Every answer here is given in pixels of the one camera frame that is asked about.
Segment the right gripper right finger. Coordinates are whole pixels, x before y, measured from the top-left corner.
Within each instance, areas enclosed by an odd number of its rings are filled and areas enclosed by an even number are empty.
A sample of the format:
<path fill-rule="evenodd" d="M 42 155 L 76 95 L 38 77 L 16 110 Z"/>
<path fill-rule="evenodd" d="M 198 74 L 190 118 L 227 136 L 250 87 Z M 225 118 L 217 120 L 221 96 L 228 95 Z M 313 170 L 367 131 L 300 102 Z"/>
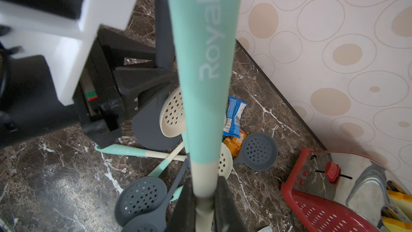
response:
<path fill-rule="evenodd" d="M 217 180 L 214 194 L 215 231 L 247 232 L 247 228 L 236 207 L 233 194 L 223 176 Z"/>

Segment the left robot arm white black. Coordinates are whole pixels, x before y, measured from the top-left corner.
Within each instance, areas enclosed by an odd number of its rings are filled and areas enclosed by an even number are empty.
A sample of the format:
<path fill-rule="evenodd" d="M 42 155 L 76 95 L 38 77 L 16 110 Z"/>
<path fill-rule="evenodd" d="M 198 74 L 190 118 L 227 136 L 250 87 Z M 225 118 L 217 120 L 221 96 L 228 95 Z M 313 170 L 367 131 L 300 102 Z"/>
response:
<path fill-rule="evenodd" d="M 66 106 L 58 100 L 45 58 L 14 59 L 16 52 L 1 48 L 2 147 L 80 124 L 85 135 L 106 148 L 122 136 L 126 120 L 132 121 L 140 144 L 163 140 L 162 97 L 178 81 L 170 28 L 156 28 L 155 47 L 100 30 L 80 70 L 73 102 Z"/>

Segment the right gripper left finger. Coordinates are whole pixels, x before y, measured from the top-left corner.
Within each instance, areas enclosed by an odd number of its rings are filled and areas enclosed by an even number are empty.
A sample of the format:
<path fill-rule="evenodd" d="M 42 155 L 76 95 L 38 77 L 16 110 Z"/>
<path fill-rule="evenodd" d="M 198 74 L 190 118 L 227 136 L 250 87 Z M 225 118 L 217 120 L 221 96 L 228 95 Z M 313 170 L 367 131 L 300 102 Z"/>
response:
<path fill-rule="evenodd" d="M 186 179 L 166 232 L 195 232 L 196 197 L 191 178 Z"/>

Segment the cream skimmer mint handle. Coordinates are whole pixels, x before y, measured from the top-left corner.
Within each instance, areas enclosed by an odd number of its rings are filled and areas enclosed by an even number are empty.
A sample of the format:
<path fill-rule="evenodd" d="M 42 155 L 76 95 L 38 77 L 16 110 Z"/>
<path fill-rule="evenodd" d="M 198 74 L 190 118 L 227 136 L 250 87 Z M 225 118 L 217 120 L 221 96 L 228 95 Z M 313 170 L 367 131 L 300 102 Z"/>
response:
<path fill-rule="evenodd" d="M 182 92 L 177 87 L 166 99 L 159 117 L 160 129 L 166 137 L 176 137 L 186 130 Z"/>
<path fill-rule="evenodd" d="M 241 0 L 168 0 L 186 118 L 195 230 L 211 230 Z"/>

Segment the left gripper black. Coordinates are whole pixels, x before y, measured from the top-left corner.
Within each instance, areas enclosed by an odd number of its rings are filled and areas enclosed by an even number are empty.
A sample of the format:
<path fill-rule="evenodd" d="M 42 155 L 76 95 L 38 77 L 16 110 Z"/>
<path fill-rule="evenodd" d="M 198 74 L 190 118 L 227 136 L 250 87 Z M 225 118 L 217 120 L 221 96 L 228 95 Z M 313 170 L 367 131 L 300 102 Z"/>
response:
<path fill-rule="evenodd" d="M 123 67 L 125 58 L 147 62 Z M 117 143 L 123 116 L 131 119 L 178 82 L 177 72 L 154 67 L 154 47 L 108 29 L 98 31 L 73 100 L 84 134 L 100 148 Z"/>

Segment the grey utensil rack stand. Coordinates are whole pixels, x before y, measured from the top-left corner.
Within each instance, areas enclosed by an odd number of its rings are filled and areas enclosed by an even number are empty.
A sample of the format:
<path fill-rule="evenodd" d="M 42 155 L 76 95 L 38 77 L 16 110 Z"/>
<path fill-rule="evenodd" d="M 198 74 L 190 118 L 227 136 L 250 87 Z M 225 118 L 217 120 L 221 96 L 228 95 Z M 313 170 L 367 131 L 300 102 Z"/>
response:
<path fill-rule="evenodd" d="M 151 69 L 151 74 L 154 74 L 156 85 L 150 89 L 150 102 L 133 118 L 132 127 L 142 146 L 162 151 L 174 147 L 180 141 L 179 135 L 172 138 L 163 135 L 159 123 L 163 104 L 169 96 L 171 86 L 178 82 L 178 75 L 173 70 L 176 54 L 168 0 L 154 1 L 156 67 Z"/>

